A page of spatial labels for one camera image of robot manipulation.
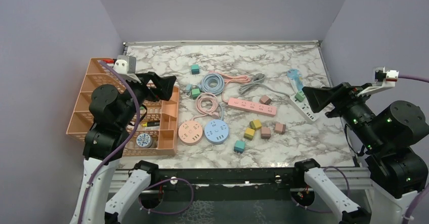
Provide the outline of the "yellow charger cube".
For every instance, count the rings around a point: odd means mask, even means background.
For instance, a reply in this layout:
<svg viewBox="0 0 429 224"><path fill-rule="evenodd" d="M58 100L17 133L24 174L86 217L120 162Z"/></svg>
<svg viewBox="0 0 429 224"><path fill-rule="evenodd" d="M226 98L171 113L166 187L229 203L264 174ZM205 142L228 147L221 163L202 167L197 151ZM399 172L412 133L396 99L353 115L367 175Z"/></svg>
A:
<svg viewBox="0 0 429 224"><path fill-rule="evenodd" d="M248 127L244 131L243 137L247 140L253 140L254 135L255 135L255 129Z"/></svg>
<svg viewBox="0 0 429 224"><path fill-rule="evenodd" d="M259 119L255 119L249 123L249 126L250 126L250 128L252 128L254 130L259 130L262 128L262 123Z"/></svg>

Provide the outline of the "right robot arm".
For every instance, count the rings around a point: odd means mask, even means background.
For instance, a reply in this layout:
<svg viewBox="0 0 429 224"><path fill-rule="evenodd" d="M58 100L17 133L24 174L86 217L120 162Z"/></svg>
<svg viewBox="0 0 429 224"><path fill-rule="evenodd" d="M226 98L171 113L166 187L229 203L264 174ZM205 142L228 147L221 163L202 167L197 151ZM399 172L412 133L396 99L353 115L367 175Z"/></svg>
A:
<svg viewBox="0 0 429 224"><path fill-rule="evenodd" d="M314 160L294 165L292 181L309 186L330 208L339 223L408 223L417 204L428 193L428 167L411 149L428 135L428 124L421 109L407 101L394 101L375 115L366 105L381 86L367 83L352 86L304 87L313 112L329 104L328 118L341 117L363 144L373 185L371 211L347 197Z"/></svg>

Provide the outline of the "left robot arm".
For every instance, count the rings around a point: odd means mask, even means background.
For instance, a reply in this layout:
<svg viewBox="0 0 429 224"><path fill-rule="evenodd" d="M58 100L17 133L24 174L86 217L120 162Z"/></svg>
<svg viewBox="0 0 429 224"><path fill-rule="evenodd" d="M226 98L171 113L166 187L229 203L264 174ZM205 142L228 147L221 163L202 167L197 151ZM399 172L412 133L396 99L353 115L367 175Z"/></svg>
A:
<svg viewBox="0 0 429 224"><path fill-rule="evenodd" d="M84 138L83 178L71 223L104 223L105 206L115 170L125 145L136 132L127 126L140 120L145 100L168 101L176 76L160 77L154 72L139 73L138 82L125 82L120 93L112 84L97 87L91 95L89 110L93 125Z"/></svg>

